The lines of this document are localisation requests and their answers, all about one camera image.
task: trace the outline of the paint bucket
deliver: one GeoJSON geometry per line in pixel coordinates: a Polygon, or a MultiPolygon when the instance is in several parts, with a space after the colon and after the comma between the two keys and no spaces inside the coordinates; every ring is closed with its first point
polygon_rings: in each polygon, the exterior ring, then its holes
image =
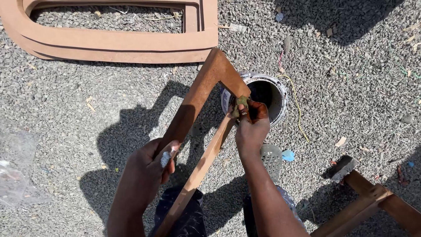
{"type": "MultiPolygon", "coordinates": [[[[251,90],[250,98],[268,107],[270,127],[279,123],[285,116],[288,103],[288,94],[282,82],[273,76],[251,72],[240,72],[240,76],[251,90]]],[[[221,106],[225,114],[233,99],[226,89],[221,88],[221,106]]]]}

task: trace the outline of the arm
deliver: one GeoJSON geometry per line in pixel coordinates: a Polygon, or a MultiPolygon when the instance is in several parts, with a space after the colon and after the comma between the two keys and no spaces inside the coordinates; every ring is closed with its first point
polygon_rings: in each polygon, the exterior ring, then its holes
{"type": "Polygon", "coordinates": [[[155,198],[160,184],[167,182],[169,174],[174,172],[173,158],[180,147],[178,141],[172,141],[152,160],[160,140],[148,142],[127,159],[108,215],[109,237],[145,236],[143,213],[155,198]]]}
{"type": "Polygon", "coordinates": [[[247,101],[239,105],[240,126],[235,135],[238,153],[251,192],[253,214],[259,236],[309,236],[270,179],[260,157],[260,148],[269,132],[265,104],[247,101]]]}

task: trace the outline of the wire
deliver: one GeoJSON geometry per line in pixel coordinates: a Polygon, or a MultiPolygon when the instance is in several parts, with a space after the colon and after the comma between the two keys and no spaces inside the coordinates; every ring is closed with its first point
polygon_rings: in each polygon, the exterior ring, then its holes
{"type": "Polygon", "coordinates": [[[290,82],[291,82],[292,90],[294,91],[295,103],[296,103],[297,108],[298,108],[298,128],[300,129],[300,131],[303,134],[304,138],[306,138],[307,142],[310,143],[310,140],[308,139],[306,133],[301,128],[301,109],[300,109],[300,105],[298,104],[297,93],[295,92],[294,83],[292,82],[291,78],[289,76],[287,76],[287,75],[278,75],[275,78],[278,78],[278,77],[281,77],[281,76],[284,76],[284,77],[288,78],[290,80],[290,82]]]}

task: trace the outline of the gray gravel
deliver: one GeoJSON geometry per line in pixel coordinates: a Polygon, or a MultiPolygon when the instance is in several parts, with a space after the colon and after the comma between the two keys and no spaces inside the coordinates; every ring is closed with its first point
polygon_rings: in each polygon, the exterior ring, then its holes
{"type": "MultiPolygon", "coordinates": [[[[32,17],[55,27],[148,31],[150,26],[151,31],[181,32],[181,19],[123,20],[132,19],[134,13],[156,18],[157,9],[130,7],[130,14],[120,14],[119,19],[108,7],[54,9],[32,17]],[[94,16],[96,10],[100,18],[94,16]]],[[[170,16],[167,11],[157,14],[170,16]]],[[[421,40],[421,26],[403,31],[420,23],[419,0],[400,5],[362,0],[226,0],[219,1],[218,16],[220,25],[248,28],[244,33],[219,30],[219,48],[237,70],[277,75],[283,42],[290,35],[282,66],[294,81],[301,124],[311,142],[297,128],[294,100],[266,142],[296,154],[295,161],[282,164],[279,183],[297,202],[309,232],[356,197],[347,186],[321,177],[330,161],[342,154],[356,158],[358,171],[368,180],[384,184],[421,210],[421,46],[418,52],[413,50],[421,40]],[[274,19],[278,6],[285,15],[281,22],[274,19]],[[330,38],[329,28],[333,29],[330,38]],[[413,35],[415,39],[406,42],[413,35]],[[414,122],[402,122],[403,116],[414,116],[414,122]],[[335,147],[342,136],[347,138],[345,144],[335,147]],[[388,163],[399,158],[405,159],[388,163]],[[410,168],[408,161],[415,166],[410,168]],[[398,183],[397,164],[410,181],[407,186],[398,183]]],[[[15,45],[1,23],[0,54],[0,116],[39,135],[31,179],[50,199],[17,209],[3,207],[1,236],[102,236],[126,157],[165,133],[197,75],[198,64],[44,61],[15,45]],[[89,97],[95,112],[87,106],[89,97]]],[[[281,80],[291,89],[288,80],[281,80]]],[[[223,118],[219,97],[215,88],[187,138],[178,157],[181,177],[192,171],[223,118]]],[[[213,236],[245,236],[241,200],[247,189],[234,132],[200,186],[205,193],[207,232],[213,236]]],[[[144,215],[147,231],[153,225],[156,202],[144,215]]],[[[385,236],[386,232],[387,236],[407,235],[387,215],[378,213],[350,236],[385,236]]]]}

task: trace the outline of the cloth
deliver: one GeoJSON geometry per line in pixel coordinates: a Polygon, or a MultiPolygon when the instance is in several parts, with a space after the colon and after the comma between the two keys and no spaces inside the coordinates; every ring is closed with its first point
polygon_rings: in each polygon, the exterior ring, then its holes
{"type": "MultiPolygon", "coordinates": [[[[294,213],[295,218],[301,223],[304,227],[303,222],[297,215],[296,207],[294,201],[288,193],[276,185],[278,191],[281,193],[282,198],[285,203],[294,213]]],[[[168,188],[162,194],[154,217],[154,228],[150,232],[149,236],[154,236],[158,227],[165,218],[166,213],[169,211],[177,196],[183,189],[182,186],[168,188]]],[[[173,227],[170,230],[169,237],[206,237],[205,223],[203,222],[203,210],[200,207],[202,205],[203,193],[199,190],[196,190],[193,194],[191,200],[187,204],[180,218],[174,223],[173,227]]],[[[244,211],[244,222],[245,229],[248,237],[256,237],[257,229],[256,223],[254,221],[253,209],[251,205],[251,195],[248,194],[243,199],[243,211],[244,211]]]]}

